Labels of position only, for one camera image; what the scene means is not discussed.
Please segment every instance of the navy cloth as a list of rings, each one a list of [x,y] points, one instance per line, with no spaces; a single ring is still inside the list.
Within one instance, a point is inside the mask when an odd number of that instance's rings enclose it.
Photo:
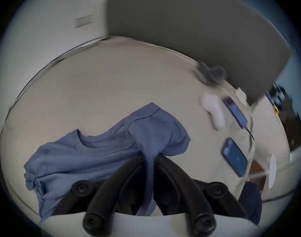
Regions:
[[[142,153],[147,180],[139,215],[150,215],[154,208],[151,202],[156,156],[182,154],[189,142],[179,121],[150,103],[101,135],[84,136],[77,129],[56,142],[40,146],[24,165],[26,187],[36,189],[39,215],[46,219],[74,182],[108,178],[127,160]]]
[[[244,208],[247,218],[258,225],[262,210],[262,200],[257,185],[252,182],[246,182],[238,201]]]

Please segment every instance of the gray object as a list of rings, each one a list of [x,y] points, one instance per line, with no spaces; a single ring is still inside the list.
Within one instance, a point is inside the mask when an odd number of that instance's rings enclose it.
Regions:
[[[274,26],[239,0],[108,0],[107,30],[219,64],[250,103],[272,87],[290,55]]]
[[[200,62],[195,72],[197,78],[206,85],[220,84],[227,77],[226,70],[222,66],[209,67]]]

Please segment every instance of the blue phone case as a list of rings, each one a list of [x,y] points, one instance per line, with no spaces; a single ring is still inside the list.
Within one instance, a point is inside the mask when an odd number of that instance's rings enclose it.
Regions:
[[[242,177],[246,171],[248,160],[233,139],[227,139],[222,155],[235,173]]]
[[[248,121],[241,112],[241,110],[238,108],[238,106],[235,104],[235,102],[231,99],[231,97],[226,97],[223,99],[224,104],[227,106],[227,108],[230,110],[234,118],[237,120],[237,123],[239,124],[240,128],[243,129]]]

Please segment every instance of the desk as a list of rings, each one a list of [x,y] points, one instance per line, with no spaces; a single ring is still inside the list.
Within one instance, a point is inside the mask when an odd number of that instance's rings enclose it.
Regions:
[[[172,160],[192,178],[225,183],[238,198],[253,158],[250,137],[225,105],[226,128],[215,130],[198,99],[204,92],[230,95],[248,123],[250,108],[237,101],[235,89],[226,81],[214,88],[198,81],[193,74],[196,64],[180,53],[117,38],[76,53],[43,73],[9,113],[0,141],[2,171],[18,206],[25,213],[33,211],[36,216],[29,217],[34,222],[39,220],[37,197],[25,186],[23,165],[40,145],[76,128],[86,136],[101,134],[150,102],[176,117],[191,138],[188,150]],[[249,160],[243,178],[221,156],[227,137]]]

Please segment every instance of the black cable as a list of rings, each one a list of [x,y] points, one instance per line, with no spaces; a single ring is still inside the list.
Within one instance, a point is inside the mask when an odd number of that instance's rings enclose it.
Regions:
[[[245,129],[247,130],[247,132],[249,132],[249,134],[250,134],[250,136],[251,136],[251,138],[255,141],[255,138],[252,136],[252,134],[251,134],[251,132],[249,131],[249,129],[248,129],[248,127],[247,126],[245,126]]]
[[[289,192],[287,192],[287,193],[285,193],[285,194],[283,194],[283,195],[281,195],[281,196],[278,196],[278,197],[274,197],[274,198],[270,198],[270,199],[264,200],[264,201],[262,201],[262,203],[266,203],[266,202],[271,202],[271,201],[275,201],[275,200],[278,200],[278,199],[282,199],[282,198],[284,198],[284,197],[290,195],[290,194],[293,193],[293,192],[295,192],[295,189],[294,189],[294,190],[291,190],[291,191],[289,191]]]

